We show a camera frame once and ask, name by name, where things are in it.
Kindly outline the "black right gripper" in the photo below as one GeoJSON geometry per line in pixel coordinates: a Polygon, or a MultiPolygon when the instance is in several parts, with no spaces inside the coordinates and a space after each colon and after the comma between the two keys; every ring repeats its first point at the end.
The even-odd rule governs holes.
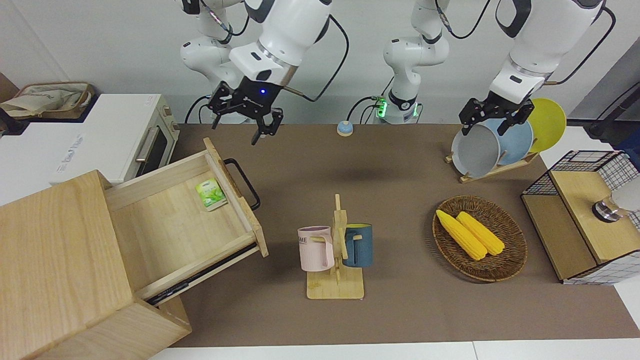
{"type": "Polygon", "coordinates": [[[254,118],[257,130],[251,139],[255,146],[262,136],[274,136],[284,118],[283,110],[272,110],[272,105],[284,87],[279,84],[243,77],[237,88],[231,87],[222,80],[212,94],[208,109],[212,112],[211,128],[215,130],[223,115],[238,113],[254,118]],[[270,113],[270,123],[265,123],[265,117],[270,113]]]}

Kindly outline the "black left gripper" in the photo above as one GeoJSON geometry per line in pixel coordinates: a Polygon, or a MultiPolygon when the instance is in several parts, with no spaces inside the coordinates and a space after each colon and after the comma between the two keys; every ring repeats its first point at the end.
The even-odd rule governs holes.
{"type": "Polygon", "coordinates": [[[485,100],[471,98],[460,111],[462,135],[467,136],[475,124],[488,119],[503,119],[497,128],[499,136],[503,136],[514,124],[523,124],[534,110],[531,99],[521,104],[514,104],[501,96],[488,96],[485,100]]]}

